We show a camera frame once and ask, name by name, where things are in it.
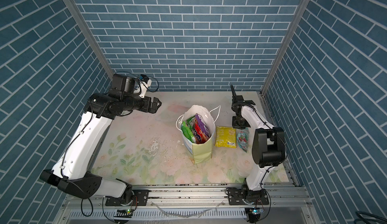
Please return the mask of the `floral paper gift bag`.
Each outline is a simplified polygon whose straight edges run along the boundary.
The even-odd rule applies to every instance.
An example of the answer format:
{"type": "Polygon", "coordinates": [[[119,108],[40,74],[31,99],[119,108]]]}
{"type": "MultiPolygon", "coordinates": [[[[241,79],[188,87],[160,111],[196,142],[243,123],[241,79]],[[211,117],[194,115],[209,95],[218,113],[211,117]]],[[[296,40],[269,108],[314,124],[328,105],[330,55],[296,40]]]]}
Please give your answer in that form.
{"type": "Polygon", "coordinates": [[[199,105],[193,105],[176,121],[183,143],[193,164],[200,164],[212,157],[212,148],[216,140],[216,121],[212,113],[220,113],[221,107],[213,110],[199,105]]]}

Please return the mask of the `yellow snack packet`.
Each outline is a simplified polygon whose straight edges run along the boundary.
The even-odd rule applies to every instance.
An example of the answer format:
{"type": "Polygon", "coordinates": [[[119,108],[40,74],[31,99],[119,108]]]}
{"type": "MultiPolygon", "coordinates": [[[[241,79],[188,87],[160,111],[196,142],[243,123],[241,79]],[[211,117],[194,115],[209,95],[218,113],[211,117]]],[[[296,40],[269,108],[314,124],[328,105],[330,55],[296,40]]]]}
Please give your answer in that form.
{"type": "Polygon", "coordinates": [[[236,146],[236,129],[232,127],[216,127],[216,147],[237,148],[236,146]]]}

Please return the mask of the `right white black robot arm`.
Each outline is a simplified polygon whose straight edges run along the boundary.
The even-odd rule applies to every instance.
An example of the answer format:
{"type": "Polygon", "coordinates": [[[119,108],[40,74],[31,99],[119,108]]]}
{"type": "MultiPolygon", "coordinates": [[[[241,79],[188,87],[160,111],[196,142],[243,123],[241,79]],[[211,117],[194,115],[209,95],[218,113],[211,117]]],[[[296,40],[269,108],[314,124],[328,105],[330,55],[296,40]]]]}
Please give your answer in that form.
{"type": "Polygon", "coordinates": [[[241,188],[241,198],[250,204],[268,197],[264,184],[270,172],[286,159],[284,130],[269,123],[255,108],[255,102],[233,94],[232,126],[236,129],[254,130],[252,158],[255,163],[241,188]]]}

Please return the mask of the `teal Fox's candy packet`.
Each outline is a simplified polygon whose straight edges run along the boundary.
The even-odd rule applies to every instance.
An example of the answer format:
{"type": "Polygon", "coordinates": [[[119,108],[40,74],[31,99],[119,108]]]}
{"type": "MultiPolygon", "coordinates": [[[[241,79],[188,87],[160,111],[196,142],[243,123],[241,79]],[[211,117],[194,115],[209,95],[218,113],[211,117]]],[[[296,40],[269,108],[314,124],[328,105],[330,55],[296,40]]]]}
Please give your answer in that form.
{"type": "Polygon", "coordinates": [[[236,136],[236,141],[237,145],[244,151],[248,152],[249,148],[249,129],[244,128],[244,129],[239,129],[237,131],[237,136],[236,136]]]}

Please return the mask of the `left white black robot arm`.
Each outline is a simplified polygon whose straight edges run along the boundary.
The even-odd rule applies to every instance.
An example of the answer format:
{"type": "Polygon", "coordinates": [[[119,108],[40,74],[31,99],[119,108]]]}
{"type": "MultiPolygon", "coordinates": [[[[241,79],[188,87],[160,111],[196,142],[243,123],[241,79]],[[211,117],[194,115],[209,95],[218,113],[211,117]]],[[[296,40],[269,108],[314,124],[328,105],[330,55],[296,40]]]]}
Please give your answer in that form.
{"type": "Polygon", "coordinates": [[[100,149],[113,120],[124,111],[156,113],[162,103],[158,98],[128,95],[123,99],[107,94],[93,94],[87,101],[80,124],[58,162],[43,170],[40,179],[64,193],[89,199],[112,197],[120,205],[133,201],[132,185],[122,180],[109,180],[91,173],[94,155],[100,149]]]}

